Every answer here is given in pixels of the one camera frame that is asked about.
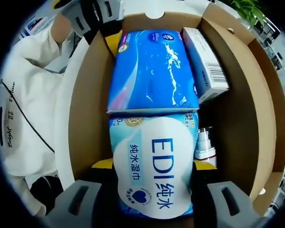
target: person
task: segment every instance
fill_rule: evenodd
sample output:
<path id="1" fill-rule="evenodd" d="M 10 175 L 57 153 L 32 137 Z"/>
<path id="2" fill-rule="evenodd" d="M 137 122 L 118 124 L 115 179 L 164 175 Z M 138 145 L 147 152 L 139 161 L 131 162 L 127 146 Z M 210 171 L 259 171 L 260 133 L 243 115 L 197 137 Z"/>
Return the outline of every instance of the person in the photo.
<path id="1" fill-rule="evenodd" d="M 1 158 L 11 185 L 34 216 L 45 215 L 46 207 L 30 193 L 25 177 L 57 170 L 51 146 L 54 108 L 63 74 L 44 67 L 61 55 L 62 43 L 70 33 L 70 22 L 58 14 L 47 29 L 25 37 L 11 48 L 1 72 L 0 108 L 4 110 L 5 142 L 1 142 Z"/>

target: black cord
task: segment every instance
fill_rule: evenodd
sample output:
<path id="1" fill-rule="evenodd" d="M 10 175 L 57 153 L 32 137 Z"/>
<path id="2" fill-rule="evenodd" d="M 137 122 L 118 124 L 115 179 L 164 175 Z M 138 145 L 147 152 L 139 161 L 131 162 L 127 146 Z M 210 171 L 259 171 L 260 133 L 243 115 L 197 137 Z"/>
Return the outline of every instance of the black cord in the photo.
<path id="1" fill-rule="evenodd" d="M 15 101 L 18 109 L 20 110 L 20 112 L 22 113 L 24 119 L 28 122 L 28 124 L 30 125 L 30 127 L 33 129 L 33 131 L 38 135 L 38 137 L 42 140 L 42 142 L 53 152 L 55 153 L 55 151 L 53 150 L 52 147 L 50 147 L 50 145 L 42 138 L 42 136 L 36 131 L 36 129 L 33 127 L 33 125 L 30 123 L 30 121 L 27 119 L 27 117 L 24 115 L 22 109 L 20 108 L 18 102 L 16 101 L 13 93 L 9 90 L 9 88 L 7 87 L 7 85 L 3 82 L 3 80 L 1 80 L 1 83 L 4 85 L 4 87 L 7 89 L 9 95 L 13 98 L 13 100 Z"/>
<path id="2" fill-rule="evenodd" d="M 71 54 L 70 54 L 70 57 L 69 57 L 69 58 L 71 58 L 71 57 L 72 57 L 72 55 L 73 55 L 73 53 L 74 53 L 74 51 L 75 51 L 75 49 L 76 49 L 76 47 L 78 46 L 78 43 L 79 43 L 79 41 L 80 41 L 80 39 L 79 39 L 78 41 L 76 41 L 77 37 L 79 37 L 79 36 L 78 36 L 78 35 L 76 35 L 76 33 L 74 32 L 73 50 L 72 50 L 72 52 L 71 52 Z"/>

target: hand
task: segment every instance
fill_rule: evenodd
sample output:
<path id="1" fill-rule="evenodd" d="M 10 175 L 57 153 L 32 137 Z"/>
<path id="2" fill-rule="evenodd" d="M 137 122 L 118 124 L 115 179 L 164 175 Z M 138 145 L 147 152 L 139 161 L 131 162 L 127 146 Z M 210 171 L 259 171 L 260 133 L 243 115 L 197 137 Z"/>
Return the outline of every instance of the hand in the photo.
<path id="1" fill-rule="evenodd" d="M 58 45 L 60 45 L 63 41 L 66 40 L 70 32 L 71 32 L 70 21 L 61 13 L 58 14 L 51 27 L 51 34 L 53 39 L 57 42 Z"/>

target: white bottle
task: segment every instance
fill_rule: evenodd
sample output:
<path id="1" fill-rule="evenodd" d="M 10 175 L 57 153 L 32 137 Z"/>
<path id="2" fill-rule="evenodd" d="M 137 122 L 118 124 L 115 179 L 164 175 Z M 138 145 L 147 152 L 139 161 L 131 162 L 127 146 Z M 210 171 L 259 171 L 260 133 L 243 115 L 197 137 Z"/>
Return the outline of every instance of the white bottle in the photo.
<path id="1" fill-rule="evenodd" d="M 201 162 L 208 162 L 215 167 L 217 166 L 216 151 L 209 139 L 209 132 L 206 128 L 199 129 L 199 137 L 196 144 L 194 159 Z"/>

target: edi pure water wipes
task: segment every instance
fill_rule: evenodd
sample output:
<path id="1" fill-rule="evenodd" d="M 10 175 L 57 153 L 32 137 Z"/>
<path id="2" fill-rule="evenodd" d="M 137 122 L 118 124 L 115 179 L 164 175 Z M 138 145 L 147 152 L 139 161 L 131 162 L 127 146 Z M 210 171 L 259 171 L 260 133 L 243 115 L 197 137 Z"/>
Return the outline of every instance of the edi pure water wipes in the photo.
<path id="1" fill-rule="evenodd" d="M 171 219 L 193 213 L 190 178 L 197 113 L 110 120 L 123 214 Z"/>
<path id="2" fill-rule="evenodd" d="M 180 33 L 124 33 L 112 77 L 108 113 L 184 113 L 198 108 Z"/>

